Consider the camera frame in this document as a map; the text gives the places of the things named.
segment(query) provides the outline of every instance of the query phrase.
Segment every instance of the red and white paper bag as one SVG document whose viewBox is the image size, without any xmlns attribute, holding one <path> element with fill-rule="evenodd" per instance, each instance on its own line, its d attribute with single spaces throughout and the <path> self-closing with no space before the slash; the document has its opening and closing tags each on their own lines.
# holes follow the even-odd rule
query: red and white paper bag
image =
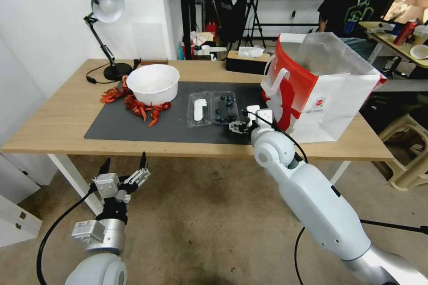
<svg viewBox="0 0 428 285">
<path fill-rule="evenodd" d="M 299 143 L 338 140 L 372 90 L 386 81 L 333 33 L 308 34 L 296 61 L 279 38 L 268 67 L 263 97 L 278 127 Z"/>
</svg>

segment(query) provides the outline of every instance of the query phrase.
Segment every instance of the concrete floor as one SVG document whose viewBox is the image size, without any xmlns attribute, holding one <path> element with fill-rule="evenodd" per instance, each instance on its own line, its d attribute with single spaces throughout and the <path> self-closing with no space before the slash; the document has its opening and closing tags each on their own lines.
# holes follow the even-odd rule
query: concrete floor
<svg viewBox="0 0 428 285">
<path fill-rule="evenodd" d="M 73 156 L 88 180 L 105 157 Z M 113 157 L 119 175 L 133 172 L 137 157 Z M 327 162 L 316 162 L 321 169 Z M 301 228 L 276 183 L 252 159 L 149 158 L 152 176 L 133 195 L 123 261 L 128 284 L 297 285 L 293 248 Z M 428 186 L 411 192 L 389 187 L 371 163 L 352 163 L 336 187 L 361 218 L 428 225 Z M 37 239 L 0 248 L 1 284 L 36 284 L 36 253 L 52 222 L 78 200 L 57 174 L 21 206 L 44 220 Z M 51 235 L 43 259 L 48 284 L 63 284 L 86 255 L 70 237 L 74 223 L 92 219 L 82 205 Z M 428 274 L 428 236 L 365 226 L 379 247 L 398 253 Z M 305 232 L 298 253 L 305 285 L 360 284 Z"/>
</svg>

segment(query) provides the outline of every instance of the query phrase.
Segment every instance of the white robotic arm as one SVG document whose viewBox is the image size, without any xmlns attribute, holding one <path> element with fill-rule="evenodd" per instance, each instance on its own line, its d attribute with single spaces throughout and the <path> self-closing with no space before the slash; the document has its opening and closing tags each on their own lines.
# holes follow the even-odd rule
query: white robotic arm
<svg viewBox="0 0 428 285">
<path fill-rule="evenodd" d="M 268 124 L 273 120 L 270 109 L 249 106 L 248 110 L 259 117 L 249 114 L 247 123 L 256 162 L 276 180 L 282 198 L 320 246 L 339 256 L 367 284 L 428 285 L 426 276 L 405 259 L 371 243 L 339 191 L 316 167 L 300 159 L 284 133 Z M 229 128 L 242 132 L 244 126 L 233 122 Z"/>
<path fill-rule="evenodd" d="M 245 122 L 232 122 L 229 129 L 250 134 L 256 162 L 275 179 L 284 201 L 320 246 L 335 253 L 367 284 L 428 285 L 426 276 L 408 261 L 371 243 L 357 213 L 339 191 L 316 167 L 302 161 L 289 137 L 272 128 L 270 109 L 249 106 L 248 111 L 254 114 L 248 114 Z M 94 255 L 77 266 L 66 285 L 126 284 L 126 266 L 120 259 L 128 220 L 126 205 L 150 172 L 145 154 L 140 169 L 126 179 L 107 173 L 108 164 L 94 179 L 104 200 L 103 212 L 95 220 L 76 223 L 72 232 Z"/>
</svg>

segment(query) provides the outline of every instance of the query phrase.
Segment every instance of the desk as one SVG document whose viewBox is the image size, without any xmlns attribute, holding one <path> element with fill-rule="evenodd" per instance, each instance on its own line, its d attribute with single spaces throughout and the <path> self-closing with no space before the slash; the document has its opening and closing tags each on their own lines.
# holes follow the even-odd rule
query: desk
<svg viewBox="0 0 428 285">
<path fill-rule="evenodd" d="M 87 60 L 30 120 L 1 148 L 4 153 L 48 154 L 80 196 L 88 191 L 88 184 L 67 155 L 141 155 L 171 157 L 236 157 L 253 155 L 251 145 L 199 144 L 182 142 L 141 142 L 117 140 L 89 140 L 84 135 L 95 120 L 103 104 L 103 91 L 113 84 L 91 84 L 86 81 L 88 70 L 106 60 Z M 226 71 L 224 61 L 170 61 L 180 72 L 180 81 L 248 82 L 260 83 L 262 76 Z M 102 69 L 92 73 L 102 79 Z M 358 114 L 337 142 L 303 144 L 309 159 L 385 161 L 392 154 Z M 101 205 L 95 195 L 86 199 L 91 210 L 98 214 Z"/>
<path fill-rule="evenodd" d="M 377 28 L 379 26 L 379 22 L 372 21 L 364 21 L 359 23 L 364 29 Z M 384 46 L 390 49 L 396 56 L 400 58 L 411 61 L 415 63 L 417 66 L 422 68 L 428 68 L 428 59 L 415 59 L 410 55 L 410 49 L 413 47 L 411 44 L 403 44 L 401 46 L 397 46 L 393 44 L 393 41 L 396 36 L 390 33 L 368 33 L 368 37 L 377 41 L 376 47 L 373 49 L 372 54 L 367 60 L 370 64 L 373 64 L 376 57 L 379 55 L 380 51 Z"/>
</svg>

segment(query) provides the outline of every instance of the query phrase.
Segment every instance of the black t-shirt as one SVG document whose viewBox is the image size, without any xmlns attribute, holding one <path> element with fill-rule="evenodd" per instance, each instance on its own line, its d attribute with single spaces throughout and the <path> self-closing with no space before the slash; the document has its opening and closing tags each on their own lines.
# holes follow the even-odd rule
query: black t-shirt
<svg viewBox="0 0 428 285">
<path fill-rule="evenodd" d="M 327 20 L 326 32 L 333 32 L 338 37 L 365 38 L 364 28 L 354 25 L 351 33 L 344 33 L 346 21 L 354 17 L 359 21 L 379 21 L 390 0 L 361 0 L 357 8 L 358 0 L 324 0 L 318 11 L 321 18 Z"/>
</svg>

